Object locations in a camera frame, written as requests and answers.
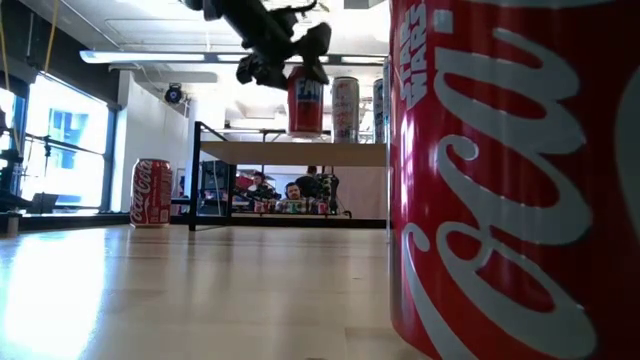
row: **white wall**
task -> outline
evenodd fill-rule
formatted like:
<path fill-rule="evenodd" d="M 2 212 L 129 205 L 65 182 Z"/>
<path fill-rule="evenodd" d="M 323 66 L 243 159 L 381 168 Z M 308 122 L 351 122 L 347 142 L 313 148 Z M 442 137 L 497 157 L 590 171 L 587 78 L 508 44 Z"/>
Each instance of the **white wall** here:
<path fill-rule="evenodd" d="M 187 167 L 189 121 L 138 85 L 128 71 L 120 74 L 118 102 L 123 110 L 117 119 L 111 208 L 128 211 L 132 170 L 139 158 L 168 160 L 174 174 Z"/>

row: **light wood floor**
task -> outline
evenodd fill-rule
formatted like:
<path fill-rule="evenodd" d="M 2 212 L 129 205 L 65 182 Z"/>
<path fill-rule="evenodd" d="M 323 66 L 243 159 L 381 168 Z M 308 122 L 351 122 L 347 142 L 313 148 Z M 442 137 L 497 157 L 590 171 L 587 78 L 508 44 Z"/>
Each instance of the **light wood floor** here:
<path fill-rule="evenodd" d="M 0 359 L 417 360 L 383 230 L 130 227 L 0 240 Z"/>

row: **black equipment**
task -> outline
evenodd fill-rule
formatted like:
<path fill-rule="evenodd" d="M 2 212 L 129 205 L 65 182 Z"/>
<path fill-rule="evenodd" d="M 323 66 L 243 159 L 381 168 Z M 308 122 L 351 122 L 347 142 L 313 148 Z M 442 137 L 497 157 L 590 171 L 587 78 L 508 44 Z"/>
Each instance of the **black equipment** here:
<path fill-rule="evenodd" d="M 255 78 L 258 85 L 287 90 L 287 78 L 282 71 L 284 62 L 300 55 L 308 76 L 322 84 L 329 78 L 319 57 L 326 55 L 331 41 L 331 27 L 320 23 L 309 29 L 298 41 L 292 42 L 293 26 L 298 22 L 296 14 L 311 11 L 318 3 L 267 11 L 260 0 L 181 0 L 188 8 L 203 10 L 207 21 L 224 17 L 242 37 L 242 47 L 253 53 L 242 58 L 236 78 L 246 84 Z"/>
<path fill-rule="evenodd" d="M 169 89 L 164 94 L 164 100 L 169 104 L 177 105 L 183 98 L 182 84 L 169 84 Z"/>
<path fill-rule="evenodd" d="M 26 209 L 31 207 L 31 201 L 11 193 L 11 182 L 16 164 L 21 165 L 24 159 L 15 149 L 0 152 L 0 159 L 7 162 L 7 166 L 0 169 L 0 212 Z"/>

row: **fluorescent light fixture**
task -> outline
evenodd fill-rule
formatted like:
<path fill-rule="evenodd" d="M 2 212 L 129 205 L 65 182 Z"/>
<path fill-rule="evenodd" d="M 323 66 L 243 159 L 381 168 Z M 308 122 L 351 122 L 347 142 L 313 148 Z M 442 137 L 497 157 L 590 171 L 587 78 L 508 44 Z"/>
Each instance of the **fluorescent light fixture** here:
<path fill-rule="evenodd" d="M 258 129 L 220 129 L 216 130 L 220 134 L 260 134 Z"/>
<path fill-rule="evenodd" d="M 343 63 L 349 64 L 380 64 L 384 63 L 384 56 L 343 56 Z"/>
<path fill-rule="evenodd" d="M 88 64 L 205 61 L 205 55 L 198 53 L 81 51 L 80 57 L 82 57 L 82 60 Z"/>
<path fill-rule="evenodd" d="M 318 59 L 320 59 L 320 62 L 323 64 L 326 64 L 329 62 L 329 57 L 328 56 L 320 56 L 318 57 Z M 289 60 L 286 61 L 286 63 L 295 63 L 295 64 L 302 64 L 302 56 L 292 56 L 291 58 L 289 58 Z"/>
<path fill-rule="evenodd" d="M 236 55 L 236 54 L 218 54 L 218 60 L 220 61 L 229 61 L 229 62 L 239 62 L 243 57 L 247 55 Z"/>

